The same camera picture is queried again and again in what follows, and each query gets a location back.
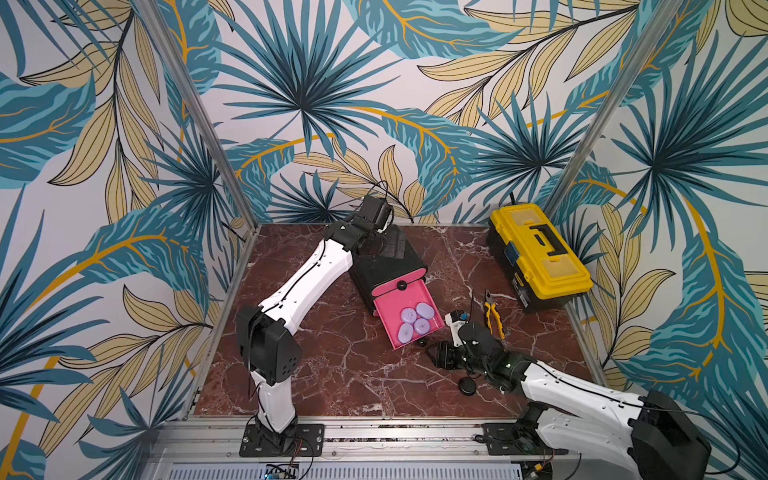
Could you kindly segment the black round earphone case front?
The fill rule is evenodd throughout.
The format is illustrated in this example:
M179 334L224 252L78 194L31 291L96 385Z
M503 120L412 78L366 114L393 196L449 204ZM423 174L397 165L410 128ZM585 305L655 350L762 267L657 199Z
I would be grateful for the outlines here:
M459 391L465 396L473 396L477 392L477 384L475 380L469 376L461 378L457 382Z

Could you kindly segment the pink top drawer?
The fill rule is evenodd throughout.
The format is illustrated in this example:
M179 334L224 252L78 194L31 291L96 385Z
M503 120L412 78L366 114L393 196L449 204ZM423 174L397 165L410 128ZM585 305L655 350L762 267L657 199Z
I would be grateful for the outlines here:
M419 268L401 275L398 278L379 284L372 290L372 296L379 297L393 290L405 290L409 284L421 280L426 272L426 268Z

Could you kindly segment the black pink drawer cabinet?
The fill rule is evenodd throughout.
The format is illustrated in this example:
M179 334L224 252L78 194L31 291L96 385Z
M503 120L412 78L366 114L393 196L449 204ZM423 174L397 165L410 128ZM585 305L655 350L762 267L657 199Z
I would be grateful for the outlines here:
M401 275L419 268L427 269L427 265L423 262L410 241L407 239L405 232L400 227L399 229L406 237L406 253L403 259L358 255L357 253L353 253L353 265L349 270L349 274L365 306L373 315L374 305L372 290L377 285L398 278Z

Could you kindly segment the purple round earphone case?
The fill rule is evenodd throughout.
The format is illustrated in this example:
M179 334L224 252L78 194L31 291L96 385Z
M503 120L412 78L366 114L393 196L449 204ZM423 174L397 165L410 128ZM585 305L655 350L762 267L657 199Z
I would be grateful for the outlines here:
M431 324L425 318L417 318L413 323L413 328L416 334L426 335L431 331Z
M419 314L414 308L404 308L400 318L404 323L413 324L419 318Z

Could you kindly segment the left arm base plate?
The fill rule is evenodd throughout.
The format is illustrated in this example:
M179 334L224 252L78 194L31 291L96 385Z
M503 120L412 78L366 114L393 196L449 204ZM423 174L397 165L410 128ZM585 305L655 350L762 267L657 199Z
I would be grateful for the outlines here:
M248 424L239 449L241 458L317 457L323 452L324 424L290 425L275 433L266 425Z

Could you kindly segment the yellow handled pliers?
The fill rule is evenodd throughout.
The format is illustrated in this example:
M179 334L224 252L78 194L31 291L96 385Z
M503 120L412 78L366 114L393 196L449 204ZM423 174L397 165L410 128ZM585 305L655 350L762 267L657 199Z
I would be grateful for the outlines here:
M484 294L484 313L486 326L495 337L504 340L506 338L501 316L497 310L497 304L489 290Z

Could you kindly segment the yellow black toolbox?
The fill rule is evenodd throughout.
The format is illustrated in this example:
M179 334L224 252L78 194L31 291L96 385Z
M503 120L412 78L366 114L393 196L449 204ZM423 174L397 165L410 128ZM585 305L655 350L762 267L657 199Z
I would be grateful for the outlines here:
M536 204L494 210L487 244L527 313L560 308L594 286L582 261Z

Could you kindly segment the purple oval earphone case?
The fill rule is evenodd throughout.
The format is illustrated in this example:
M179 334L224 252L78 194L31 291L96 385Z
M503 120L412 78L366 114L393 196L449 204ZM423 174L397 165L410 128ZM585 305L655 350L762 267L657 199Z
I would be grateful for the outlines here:
M408 344L412 341L414 327L410 323L402 323L398 329L397 339L400 344Z
M425 302L420 302L416 305L415 310L420 318L424 318L426 320L431 320L435 317L435 310L434 308Z

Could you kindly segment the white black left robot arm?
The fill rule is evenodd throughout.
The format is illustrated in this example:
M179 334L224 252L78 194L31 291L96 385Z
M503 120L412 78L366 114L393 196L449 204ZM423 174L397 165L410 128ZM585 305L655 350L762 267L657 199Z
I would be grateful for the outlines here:
M257 425L275 444L294 435L297 414L291 377L302 350L295 334L309 310L353 265L364 241L387 231L393 220L389 203L366 196L360 206L326 228L304 264L269 297L236 314L240 355L258 401Z

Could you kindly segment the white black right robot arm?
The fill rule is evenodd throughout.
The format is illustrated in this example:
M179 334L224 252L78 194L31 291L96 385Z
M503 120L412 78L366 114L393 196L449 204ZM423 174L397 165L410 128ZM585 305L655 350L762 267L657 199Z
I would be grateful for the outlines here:
M516 426L551 450L569 450L627 471L634 479L702 479L712 446L692 412L668 395L621 392L561 372L527 354L507 350L465 312L445 317L451 340L438 347L438 364L483 377L504 394L528 400Z

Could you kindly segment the aluminium front rail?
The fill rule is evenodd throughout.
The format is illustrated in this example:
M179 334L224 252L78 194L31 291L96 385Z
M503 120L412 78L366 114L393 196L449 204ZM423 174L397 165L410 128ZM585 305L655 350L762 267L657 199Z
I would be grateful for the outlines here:
M475 441L491 418L467 417L329 417L301 416L301 424L325 426L320 462L339 461L474 461L491 460L488 447ZM239 455L244 417L194 416L166 424L159 432L150 463L244 462ZM617 460L630 440L595 423L558 411L539 420L545 444L565 449L555 459Z

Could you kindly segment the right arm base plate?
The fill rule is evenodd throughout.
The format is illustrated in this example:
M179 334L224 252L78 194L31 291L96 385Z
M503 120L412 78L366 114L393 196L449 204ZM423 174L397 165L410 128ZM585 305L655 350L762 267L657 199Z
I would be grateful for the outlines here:
M473 436L476 443L486 446L490 456L529 455L543 459L565 455L567 449L552 449L538 436L536 430L517 423L484 423L482 433Z

